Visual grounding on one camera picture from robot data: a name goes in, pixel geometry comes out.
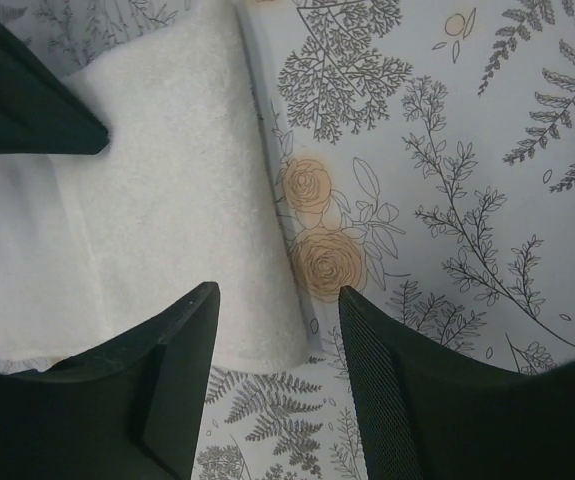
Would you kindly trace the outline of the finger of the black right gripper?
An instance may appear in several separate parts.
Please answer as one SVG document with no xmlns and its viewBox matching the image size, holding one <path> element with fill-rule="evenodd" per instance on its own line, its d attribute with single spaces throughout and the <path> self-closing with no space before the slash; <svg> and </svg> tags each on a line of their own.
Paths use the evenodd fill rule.
<svg viewBox="0 0 575 480">
<path fill-rule="evenodd" d="M 94 155 L 105 125 L 0 23 L 0 154 Z"/>
</svg>

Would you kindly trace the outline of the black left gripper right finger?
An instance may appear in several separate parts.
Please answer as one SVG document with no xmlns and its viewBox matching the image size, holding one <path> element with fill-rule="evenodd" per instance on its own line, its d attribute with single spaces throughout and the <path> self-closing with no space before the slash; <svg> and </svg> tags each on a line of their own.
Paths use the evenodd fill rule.
<svg viewBox="0 0 575 480">
<path fill-rule="evenodd" d="M 575 479 L 575 361 L 528 376 L 456 353 L 356 290 L 338 301 L 372 479 Z"/>
</svg>

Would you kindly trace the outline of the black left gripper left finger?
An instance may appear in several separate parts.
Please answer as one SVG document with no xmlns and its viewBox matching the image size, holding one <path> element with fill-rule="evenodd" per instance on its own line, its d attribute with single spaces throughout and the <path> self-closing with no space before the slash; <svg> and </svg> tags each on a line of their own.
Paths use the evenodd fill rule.
<svg viewBox="0 0 575 480">
<path fill-rule="evenodd" d="M 220 291 L 165 311 L 52 368 L 0 374 L 0 479 L 187 479 Z"/>
</svg>

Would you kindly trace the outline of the white towel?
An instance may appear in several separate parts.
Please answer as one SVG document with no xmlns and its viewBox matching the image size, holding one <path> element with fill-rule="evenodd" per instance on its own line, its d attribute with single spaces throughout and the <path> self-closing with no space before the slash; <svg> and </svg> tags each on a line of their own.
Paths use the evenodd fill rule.
<svg viewBox="0 0 575 480">
<path fill-rule="evenodd" d="M 77 354 L 212 281 L 215 365 L 303 364 L 234 6 L 201 1 L 65 86 L 109 143 L 91 156 L 0 155 L 0 361 Z"/>
</svg>

